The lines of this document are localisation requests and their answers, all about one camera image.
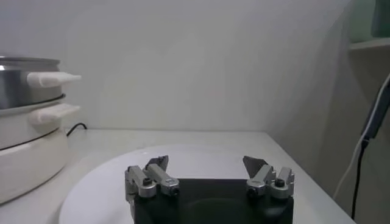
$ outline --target white handle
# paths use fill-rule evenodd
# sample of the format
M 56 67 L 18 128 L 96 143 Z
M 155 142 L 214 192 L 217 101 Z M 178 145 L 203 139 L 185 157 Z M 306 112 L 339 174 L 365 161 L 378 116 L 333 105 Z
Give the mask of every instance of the white handle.
M 61 103 L 51 107 L 34 110 L 30 113 L 29 120 L 30 123 L 34 125 L 47 124 L 72 114 L 79 109 L 79 106 Z
M 80 79 L 80 75 L 66 72 L 31 72 L 27 75 L 27 83 L 33 88 L 55 87 Z

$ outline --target cable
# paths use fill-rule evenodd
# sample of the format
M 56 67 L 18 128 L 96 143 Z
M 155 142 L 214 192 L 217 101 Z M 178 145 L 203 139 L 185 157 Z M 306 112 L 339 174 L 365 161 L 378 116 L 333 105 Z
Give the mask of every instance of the cable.
M 342 175 L 339 183 L 337 184 L 337 187 L 336 187 L 336 190 L 335 190 L 335 193 L 333 194 L 333 199 L 335 200 L 337 195 L 339 194 L 339 191 L 340 191 L 340 188 L 343 184 L 343 182 L 345 181 L 345 179 L 347 178 L 347 175 L 348 173 L 351 171 L 351 168 L 353 166 L 353 162 L 355 161 L 355 158 L 358 154 L 358 151 L 359 151 L 359 148 L 360 148 L 360 145 L 361 145 L 361 142 L 363 141 L 363 138 L 365 137 L 369 127 L 371 126 L 371 123 L 372 123 L 372 120 L 374 118 L 374 115 L 375 115 L 375 112 L 377 111 L 377 108 L 378 108 L 378 104 L 379 104 L 379 101 L 381 99 L 381 96 L 383 94 L 383 91 L 385 90 L 386 86 L 389 84 L 389 81 L 390 81 L 390 74 L 387 76 L 385 82 L 383 82 L 379 92 L 378 92 L 378 96 L 375 100 L 375 105 L 372 109 L 372 112 L 371 112 L 371 115 L 370 115 L 370 118 L 368 120 L 368 123 L 366 125 L 366 128 L 364 129 L 363 133 L 361 134 L 356 146 L 355 146 L 355 149 L 353 150 L 353 154 L 352 154 L 352 157 L 351 157 L 351 160 L 349 162 L 349 165 L 348 165 L 348 168 L 346 169 L 346 171 L 344 172 L 344 174 Z
M 71 133 L 80 125 L 83 126 L 84 129 L 88 129 L 84 123 L 77 123 L 67 132 L 66 137 L 69 137 L 69 135 L 71 135 Z
M 356 201 L 358 199 L 358 192 L 359 192 L 359 184 L 360 184 L 360 173 L 361 173 L 361 162 L 363 160 L 364 151 L 368 146 L 369 141 L 367 139 L 364 139 L 361 142 L 361 149 L 360 154 L 358 158 L 358 168 L 356 171 L 356 182 L 355 182 L 355 190 L 353 191 L 353 200 L 352 200 L 352 213 L 351 218 L 355 219 L 355 213 L 356 213 Z

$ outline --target white table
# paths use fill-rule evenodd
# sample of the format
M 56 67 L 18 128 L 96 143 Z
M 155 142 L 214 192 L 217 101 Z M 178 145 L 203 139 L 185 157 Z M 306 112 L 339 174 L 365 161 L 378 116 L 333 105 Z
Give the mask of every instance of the white table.
M 103 162 L 136 149 L 165 144 L 215 145 L 262 158 L 277 159 L 293 169 L 304 197 L 301 211 L 307 223 L 355 223 L 266 133 L 76 130 L 69 137 L 69 163 L 54 178 L 13 201 L 0 205 L 0 223 L 58 223 L 59 210 L 70 189 Z

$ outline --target metal bracket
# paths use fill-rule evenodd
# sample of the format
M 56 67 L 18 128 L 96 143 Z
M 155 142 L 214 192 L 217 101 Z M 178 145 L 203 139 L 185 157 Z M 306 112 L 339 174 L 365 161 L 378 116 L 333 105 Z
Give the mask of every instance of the metal bracket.
M 271 196 L 277 199 L 286 199 L 294 193 L 295 174 L 290 168 L 283 167 L 278 178 L 271 183 Z
M 125 171 L 126 200 L 138 194 L 143 198 L 156 195 L 156 183 L 145 175 L 139 166 L 129 166 Z
M 161 186 L 161 192 L 168 196 L 180 193 L 179 180 L 170 177 L 159 165 L 149 164 L 144 169 L 146 175 Z
M 267 185 L 275 180 L 276 172 L 270 165 L 263 165 L 256 175 L 246 181 L 248 197 L 254 198 L 266 193 Z

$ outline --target shelf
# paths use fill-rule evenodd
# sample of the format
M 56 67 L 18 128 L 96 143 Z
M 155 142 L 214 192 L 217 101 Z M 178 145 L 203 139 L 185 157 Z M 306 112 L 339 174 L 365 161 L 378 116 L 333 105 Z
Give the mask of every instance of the shelf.
M 350 51 L 368 50 L 368 49 L 383 49 L 390 48 L 390 38 L 382 38 L 377 40 L 370 40 L 361 43 L 351 44 Z

